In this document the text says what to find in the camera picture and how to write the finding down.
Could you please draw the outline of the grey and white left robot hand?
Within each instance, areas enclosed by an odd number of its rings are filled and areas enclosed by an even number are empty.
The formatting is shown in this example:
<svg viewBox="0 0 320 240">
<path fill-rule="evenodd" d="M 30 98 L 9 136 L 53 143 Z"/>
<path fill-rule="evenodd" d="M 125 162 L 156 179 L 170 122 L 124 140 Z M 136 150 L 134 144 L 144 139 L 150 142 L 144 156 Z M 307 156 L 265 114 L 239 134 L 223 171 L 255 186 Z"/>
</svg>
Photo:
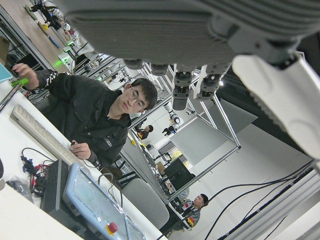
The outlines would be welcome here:
<svg viewBox="0 0 320 240">
<path fill-rule="evenodd" d="M 269 117 L 320 167 L 320 78 L 296 53 L 320 29 L 317 0 L 59 0 L 66 20 L 99 52 L 156 75 L 176 68 L 173 105 L 198 100 L 229 68 Z"/>
</svg>

